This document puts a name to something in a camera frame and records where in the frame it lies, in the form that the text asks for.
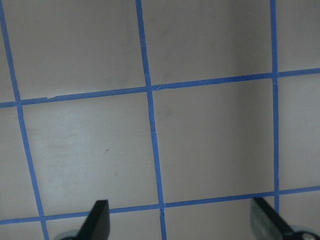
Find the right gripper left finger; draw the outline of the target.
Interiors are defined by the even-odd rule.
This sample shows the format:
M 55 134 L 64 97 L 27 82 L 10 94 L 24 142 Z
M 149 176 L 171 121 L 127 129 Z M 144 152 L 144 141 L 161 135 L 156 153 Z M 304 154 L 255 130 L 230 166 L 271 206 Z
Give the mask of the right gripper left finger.
M 107 240 L 110 235 L 110 212 L 108 200 L 97 200 L 85 219 L 76 240 Z

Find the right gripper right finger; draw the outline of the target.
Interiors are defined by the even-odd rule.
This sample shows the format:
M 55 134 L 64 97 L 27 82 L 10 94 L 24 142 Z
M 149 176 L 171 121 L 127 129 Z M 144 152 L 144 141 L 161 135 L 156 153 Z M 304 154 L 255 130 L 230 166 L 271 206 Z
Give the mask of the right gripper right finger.
M 256 240 L 299 240 L 295 232 L 262 197 L 250 202 L 250 227 Z

